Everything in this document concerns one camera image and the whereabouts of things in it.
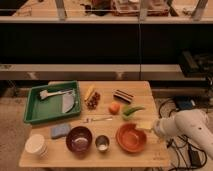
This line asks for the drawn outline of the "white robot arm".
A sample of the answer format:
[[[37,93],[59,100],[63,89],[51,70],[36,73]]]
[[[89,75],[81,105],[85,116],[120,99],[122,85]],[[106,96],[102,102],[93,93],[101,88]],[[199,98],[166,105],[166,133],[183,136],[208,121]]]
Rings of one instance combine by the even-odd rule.
[[[191,138],[213,160],[213,133],[207,127],[208,116],[200,109],[182,110],[167,118],[141,121],[137,130],[153,131],[160,138],[184,134]]]

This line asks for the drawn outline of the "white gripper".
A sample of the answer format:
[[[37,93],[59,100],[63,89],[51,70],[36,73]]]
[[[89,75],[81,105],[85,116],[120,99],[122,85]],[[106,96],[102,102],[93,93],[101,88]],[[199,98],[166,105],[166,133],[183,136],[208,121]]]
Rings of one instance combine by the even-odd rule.
[[[161,138],[172,137],[175,134],[174,119],[160,118],[153,124],[152,122],[143,122],[136,125],[138,130],[152,130],[154,133]]]

